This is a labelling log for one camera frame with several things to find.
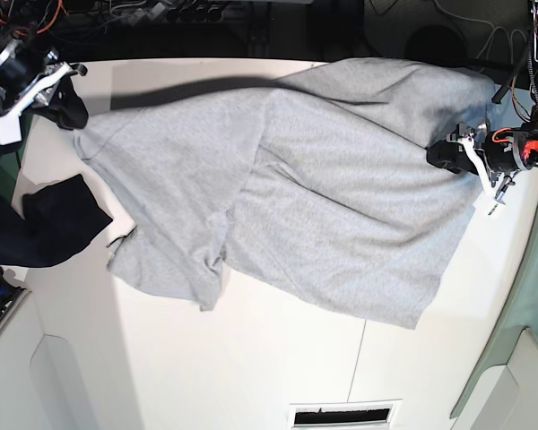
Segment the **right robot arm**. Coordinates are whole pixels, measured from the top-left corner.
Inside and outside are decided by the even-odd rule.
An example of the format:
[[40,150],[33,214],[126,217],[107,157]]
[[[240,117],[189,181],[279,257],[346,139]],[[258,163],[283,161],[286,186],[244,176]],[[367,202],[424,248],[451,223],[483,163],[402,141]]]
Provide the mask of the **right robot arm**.
[[25,111],[65,130],[83,129],[89,113],[72,83],[87,74],[41,38],[64,14],[62,1],[0,1],[0,116]]

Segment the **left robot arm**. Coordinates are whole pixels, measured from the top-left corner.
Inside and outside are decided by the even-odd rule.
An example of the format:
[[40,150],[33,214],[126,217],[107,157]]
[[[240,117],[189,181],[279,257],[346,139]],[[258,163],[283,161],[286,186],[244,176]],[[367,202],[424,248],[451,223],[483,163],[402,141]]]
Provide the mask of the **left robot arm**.
[[468,172],[494,186],[520,172],[538,168],[538,1],[530,3],[532,28],[508,78],[492,96],[495,105],[509,96],[519,127],[501,127],[479,138],[475,129],[460,124],[446,139],[427,149],[426,160],[454,174]]

